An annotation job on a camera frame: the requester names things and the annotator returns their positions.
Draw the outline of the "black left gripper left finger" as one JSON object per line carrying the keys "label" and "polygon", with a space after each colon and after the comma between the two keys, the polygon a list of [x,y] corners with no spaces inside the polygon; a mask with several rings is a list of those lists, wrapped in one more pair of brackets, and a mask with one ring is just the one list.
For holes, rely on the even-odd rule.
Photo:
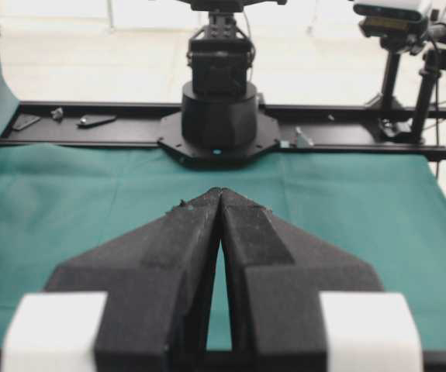
{"label": "black left gripper left finger", "polygon": [[104,291],[94,353],[100,371],[173,371],[205,351],[222,191],[59,263],[49,292]]}

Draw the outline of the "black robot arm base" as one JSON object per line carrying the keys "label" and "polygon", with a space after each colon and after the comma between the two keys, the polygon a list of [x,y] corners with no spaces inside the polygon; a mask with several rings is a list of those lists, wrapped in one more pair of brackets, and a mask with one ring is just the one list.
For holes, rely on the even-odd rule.
{"label": "black robot arm base", "polygon": [[191,1],[208,23],[188,41],[192,79],[182,88],[181,109],[161,119],[158,144],[201,162],[240,162],[280,144],[278,122],[259,109],[247,78],[256,56],[235,15],[249,1]]}

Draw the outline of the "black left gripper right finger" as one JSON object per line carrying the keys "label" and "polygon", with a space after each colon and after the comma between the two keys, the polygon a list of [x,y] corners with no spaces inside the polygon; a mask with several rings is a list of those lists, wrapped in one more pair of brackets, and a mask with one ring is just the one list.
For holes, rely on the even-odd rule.
{"label": "black left gripper right finger", "polygon": [[321,291],[383,291],[371,264],[230,189],[221,194],[233,350],[255,371],[325,371]]}

